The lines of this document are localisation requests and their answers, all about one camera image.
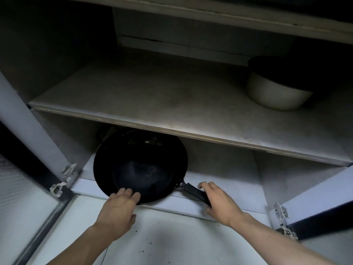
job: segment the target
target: upper shelf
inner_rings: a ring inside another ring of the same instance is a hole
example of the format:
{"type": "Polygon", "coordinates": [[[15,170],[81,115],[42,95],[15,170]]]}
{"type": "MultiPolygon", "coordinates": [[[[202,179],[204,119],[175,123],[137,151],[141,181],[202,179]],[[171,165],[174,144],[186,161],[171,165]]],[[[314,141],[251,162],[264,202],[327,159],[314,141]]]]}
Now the upper shelf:
{"type": "Polygon", "coordinates": [[[76,0],[262,31],[353,44],[353,24],[216,0],[76,0]]]}
{"type": "Polygon", "coordinates": [[[167,56],[91,64],[30,102],[37,110],[348,166],[310,111],[248,98],[245,67],[167,56]]]}

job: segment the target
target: frying pan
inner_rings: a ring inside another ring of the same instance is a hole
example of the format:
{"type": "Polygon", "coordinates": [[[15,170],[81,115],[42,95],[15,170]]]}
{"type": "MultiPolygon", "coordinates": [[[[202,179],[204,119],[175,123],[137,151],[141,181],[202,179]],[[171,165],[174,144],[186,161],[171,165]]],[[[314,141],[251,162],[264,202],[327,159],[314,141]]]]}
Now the frying pan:
{"type": "Polygon", "coordinates": [[[187,168],[188,154],[178,137],[124,128],[101,144],[93,174],[107,196],[120,188],[141,193],[138,205],[160,200],[179,188],[211,206],[204,191],[184,182],[187,168]]]}

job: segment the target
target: black handle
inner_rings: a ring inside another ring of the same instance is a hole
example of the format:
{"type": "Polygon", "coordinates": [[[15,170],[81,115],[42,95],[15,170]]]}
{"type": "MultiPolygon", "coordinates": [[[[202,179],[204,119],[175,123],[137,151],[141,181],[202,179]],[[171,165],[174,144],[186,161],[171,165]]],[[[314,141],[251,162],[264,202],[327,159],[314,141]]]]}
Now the black handle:
{"type": "Polygon", "coordinates": [[[191,194],[192,196],[198,198],[200,201],[204,202],[206,205],[211,207],[210,200],[208,200],[207,194],[204,191],[201,191],[198,188],[195,188],[190,183],[187,183],[187,184],[184,183],[182,185],[182,188],[184,192],[191,194]]]}

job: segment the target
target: metal hinge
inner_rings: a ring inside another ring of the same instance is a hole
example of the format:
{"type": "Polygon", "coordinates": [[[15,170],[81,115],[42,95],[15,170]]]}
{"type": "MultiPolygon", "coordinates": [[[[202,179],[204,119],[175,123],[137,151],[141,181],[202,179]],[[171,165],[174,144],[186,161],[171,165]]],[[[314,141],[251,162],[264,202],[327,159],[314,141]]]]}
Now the metal hinge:
{"type": "Polygon", "coordinates": [[[72,176],[75,176],[75,174],[77,173],[77,164],[65,166],[61,173],[64,175],[64,181],[57,184],[53,184],[49,188],[49,191],[54,197],[60,197],[62,195],[63,191],[61,189],[63,188],[63,186],[65,186],[69,179],[72,176]]]}
{"type": "Polygon", "coordinates": [[[275,203],[275,212],[277,215],[277,218],[280,222],[280,227],[283,229],[284,235],[289,236],[293,240],[298,240],[297,235],[295,232],[292,232],[288,227],[287,227],[287,221],[286,218],[289,218],[289,213],[288,210],[281,205],[280,203],[275,203]]]}

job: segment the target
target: cabinet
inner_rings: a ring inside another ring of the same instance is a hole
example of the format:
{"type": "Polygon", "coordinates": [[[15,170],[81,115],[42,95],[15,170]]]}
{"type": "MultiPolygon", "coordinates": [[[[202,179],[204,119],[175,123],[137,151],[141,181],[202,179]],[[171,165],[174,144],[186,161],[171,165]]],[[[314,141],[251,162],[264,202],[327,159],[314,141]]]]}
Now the cabinet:
{"type": "MultiPolygon", "coordinates": [[[[293,230],[351,206],[350,15],[262,1],[2,0],[1,121],[58,178],[76,163],[79,194],[106,198],[95,151],[102,130],[129,126],[179,136],[186,182],[214,181],[275,229],[276,202],[293,230]],[[325,63],[331,87],[264,108],[244,90],[256,55],[325,63]]],[[[178,191],[148,206],[207,218],[178,191]]]]}

